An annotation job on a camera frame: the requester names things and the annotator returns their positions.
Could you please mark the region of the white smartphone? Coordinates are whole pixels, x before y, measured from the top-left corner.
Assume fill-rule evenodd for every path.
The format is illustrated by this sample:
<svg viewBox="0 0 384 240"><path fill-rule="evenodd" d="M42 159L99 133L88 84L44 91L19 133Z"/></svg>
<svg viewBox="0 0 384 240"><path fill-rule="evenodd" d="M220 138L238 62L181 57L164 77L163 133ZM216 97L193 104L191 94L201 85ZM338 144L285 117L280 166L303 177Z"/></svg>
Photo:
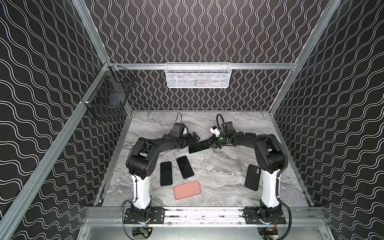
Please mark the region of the white smartphone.
<svg viewBox="0 0 384 240"><path fill-rule="evenodd" d="M192 152L192 151L201 151L205 149L210 149L211 147L203 147L198 142L198 143L189 145L188 148L189 148L189 152Z"/></svg>

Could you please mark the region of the black phone purple edge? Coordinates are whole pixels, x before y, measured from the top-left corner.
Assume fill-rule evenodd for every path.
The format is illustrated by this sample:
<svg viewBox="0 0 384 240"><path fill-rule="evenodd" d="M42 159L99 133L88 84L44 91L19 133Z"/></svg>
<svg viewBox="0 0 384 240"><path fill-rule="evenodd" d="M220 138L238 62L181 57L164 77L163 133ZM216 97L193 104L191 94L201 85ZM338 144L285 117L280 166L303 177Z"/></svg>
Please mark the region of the black phone purple edge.
<svg viewBox="0 0 384 240"><path fill-rule="evenodd" d="M195 175L187 156L179 157L176 161L183 179L187 179Z"/></svg>

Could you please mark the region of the pink phone case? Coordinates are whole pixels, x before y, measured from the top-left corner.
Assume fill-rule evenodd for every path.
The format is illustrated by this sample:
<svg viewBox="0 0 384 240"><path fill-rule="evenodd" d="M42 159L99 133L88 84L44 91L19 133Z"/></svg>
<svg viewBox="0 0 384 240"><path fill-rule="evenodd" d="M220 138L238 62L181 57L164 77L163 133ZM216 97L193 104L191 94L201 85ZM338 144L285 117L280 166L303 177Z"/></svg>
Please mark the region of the pink phone case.
<svg viewBox="0 0 384 240"><path fill-rule="evenodd" d="M174 196L176 200L190 198L202 193L201 185L198 181L178 185L174 187Z"/></svg>

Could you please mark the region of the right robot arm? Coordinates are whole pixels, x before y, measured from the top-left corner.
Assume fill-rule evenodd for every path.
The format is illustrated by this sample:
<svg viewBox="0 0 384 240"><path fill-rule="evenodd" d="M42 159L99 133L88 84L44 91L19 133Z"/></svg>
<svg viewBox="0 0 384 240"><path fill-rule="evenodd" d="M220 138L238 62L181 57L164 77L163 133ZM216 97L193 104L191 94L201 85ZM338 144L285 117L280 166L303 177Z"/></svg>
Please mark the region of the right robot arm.
<svg viewBox="0 0 384 240"><path fill-rule="evenodd" d="M273 209L282 205L280 200L280 176L288 167L288 156L282 144L273 134L236 132L233 124L222 124L212 130L212 136L199 142L204 147L222 148L243 146L253 149L259 168L263 172L261 206Z"/></svg>

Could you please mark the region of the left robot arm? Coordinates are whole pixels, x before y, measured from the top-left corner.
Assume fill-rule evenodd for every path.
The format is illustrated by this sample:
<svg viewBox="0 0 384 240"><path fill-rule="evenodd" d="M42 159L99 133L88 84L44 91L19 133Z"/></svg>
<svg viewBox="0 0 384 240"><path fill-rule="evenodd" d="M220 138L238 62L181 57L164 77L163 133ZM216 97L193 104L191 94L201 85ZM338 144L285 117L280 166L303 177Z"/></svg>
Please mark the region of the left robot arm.
<svg viewBox="0 0 384 240"><path fill-rule="evenodd" d="M147 139L140 137L130 150L126 167L134 181L134 200L132 206L145 210L151 204L150 176L155 171L160 153L183 149L199 142L200 137L189 132L182 123L175 123L172 130L160 138Z"/></svg>

